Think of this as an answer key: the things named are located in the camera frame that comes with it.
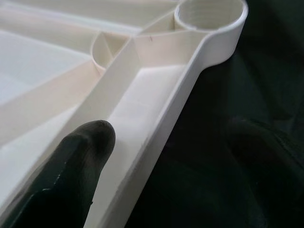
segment circular hole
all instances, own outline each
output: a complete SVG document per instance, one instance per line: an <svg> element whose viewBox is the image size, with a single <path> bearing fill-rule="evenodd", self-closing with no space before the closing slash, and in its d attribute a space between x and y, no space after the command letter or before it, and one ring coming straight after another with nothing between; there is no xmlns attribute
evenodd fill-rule
<svg viewBox="0 0 304 228"><path fill-rule="evenodd" d="M242 0L187 0L177 7L175 16L183 27L215 30L240 18L243 7Z"/></svg>

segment white plastic surface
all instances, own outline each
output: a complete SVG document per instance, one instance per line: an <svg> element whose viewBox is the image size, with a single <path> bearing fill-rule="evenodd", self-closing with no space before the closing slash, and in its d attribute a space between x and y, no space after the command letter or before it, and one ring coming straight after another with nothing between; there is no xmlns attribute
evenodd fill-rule
<svg viewBox="0 0 304 228"><path fill-rule="evenodd" d="M0 213L79 125L116 144L85 227L123 227L200 72L234 52L243 0L0 1Z"/></svg>

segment compartment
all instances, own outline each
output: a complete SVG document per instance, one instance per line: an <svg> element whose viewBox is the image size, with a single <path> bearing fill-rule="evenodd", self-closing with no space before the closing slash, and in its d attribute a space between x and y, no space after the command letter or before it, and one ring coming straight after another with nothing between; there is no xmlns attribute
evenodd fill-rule
<svg viewBox="0 0 304 228"><path fill-rule="evenodd" d="M44 152L40 162L67 132L81 123L106 119L115 128L115 149L103 169L86 227L97 227L105 216L117 189L127 180L180 89L203 37L202 33L181 31L130 40Z"/></svg>
<svg viewBox="0 0 304 228"><path fill-rule="evenodd" d="M6 8L0 19L0 146L81 103L128 39Z"/></svg>

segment dark fabric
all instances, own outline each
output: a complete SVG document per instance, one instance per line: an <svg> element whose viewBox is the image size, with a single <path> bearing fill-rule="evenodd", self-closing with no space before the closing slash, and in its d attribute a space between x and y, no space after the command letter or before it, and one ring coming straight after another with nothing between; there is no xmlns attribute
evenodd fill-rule
<svg viewBox="0 0 304 228"><path fill-rule="evenodd" d="M247 2L235 54L199 76L127 228L304 227L304 1ZM235 116L261 123L227 133Z"/></svg>

